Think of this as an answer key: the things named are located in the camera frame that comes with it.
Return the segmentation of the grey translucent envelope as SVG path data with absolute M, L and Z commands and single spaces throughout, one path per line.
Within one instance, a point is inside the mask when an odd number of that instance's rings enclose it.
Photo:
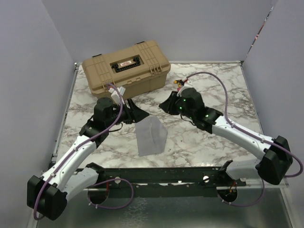
M 165 150 L 168 131 L 156 116 L 148 116 L 135 124 L 140 157 L 160 154 Z

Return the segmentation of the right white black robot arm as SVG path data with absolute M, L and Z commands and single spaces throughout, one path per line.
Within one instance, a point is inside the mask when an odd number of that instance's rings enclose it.
M 226 162 L 218 174 L 218 180 L 224 186 L 241 178 L 261 178 L 278 185 L 293 163 L 292 156 L 286 153 L 289 150 L 286 138 L 272 138 L 249 129 L 242 132 L 241 125 L 229 124 L 222 112 L 205 106 L 201 94 L 193 87 L 172 91 L 159 108 L 170 115 L 185 116 L 200 130 L 221 136 L 255 156 L 247 161 Z

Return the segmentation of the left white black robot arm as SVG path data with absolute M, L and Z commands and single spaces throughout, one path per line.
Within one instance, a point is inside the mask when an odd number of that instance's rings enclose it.
M 27 183 L 27 205 L 37 214 L 50 220 L 57 219 L 65 210 L 67 203 L 86 187 L 101 187 L 105 176 L 88 166 L 75 174 L 79 165 L 109 135 L 116 124 L 133 124 L 149 116 L 149 113 L 135 105 L 132 99 L 128 104 L 118 105 L 108 98 L 100 98 L 94 107 L 93 116 L 81 128 L 73 145 L 41 177 L 32 176 Z

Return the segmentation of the tan plastic toolbox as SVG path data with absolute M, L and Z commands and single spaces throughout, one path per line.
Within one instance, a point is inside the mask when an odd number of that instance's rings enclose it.
M 165 86 L 171 64 L 154 40 L 86 59 L 82 68 L 91 94 L 111 97 L 107 84 L 124 87 L 123 99 L 154 91 Z

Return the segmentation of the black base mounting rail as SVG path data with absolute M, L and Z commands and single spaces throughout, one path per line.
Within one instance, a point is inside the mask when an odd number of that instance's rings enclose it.
M 245 186 L 233 180 L 221 167 L 178 168 L 103 168 L 95 163 L 86 165 L 98 173 L 97 182 L 88 195 L 94 201 L 102 198 L 164 198 L 216 197 L 217 188 L 225 190 Z

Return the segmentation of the aluminium frame rail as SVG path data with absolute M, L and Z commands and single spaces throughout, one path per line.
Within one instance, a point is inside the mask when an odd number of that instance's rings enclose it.
M 66 83 L 58 83 L 53 88 L 54 90 L 59 88 L 64 89 L 64 91 L 58 95 L 60 104 L 55 106 L 58 108 L 57 111 L 55 108 L 50 107 L 50 102 L 43 101 L 43 104 L 45 104 L 47 108 L 50 108 L 47 113 L 50 114 L 55 122 L 51 124 L 53 131 L 47 133 L 47 131 L 51 130 L 51 127 L 47 127 L 40 136 L 33 137 L 35 145 L 37 143 L 42 143 L 42 137 L 46 137 L 49 142 L 40 146 L 38 151 L 31 157 L 31 165 L 36 165 L 37 168 L 26 176 L 27 180 L 29 180 L 33 175 L 39 177 L 44 171 L 49 169 L 51 164 L 55 163 L 57 160 L 58 149 L 61 144 L 62 133 L 64 130 L 79 66 L 80 64 L 78 62 L 75 62 L 73 65 L 69 65 L 70 72 L 68 74 L 68 80 Z

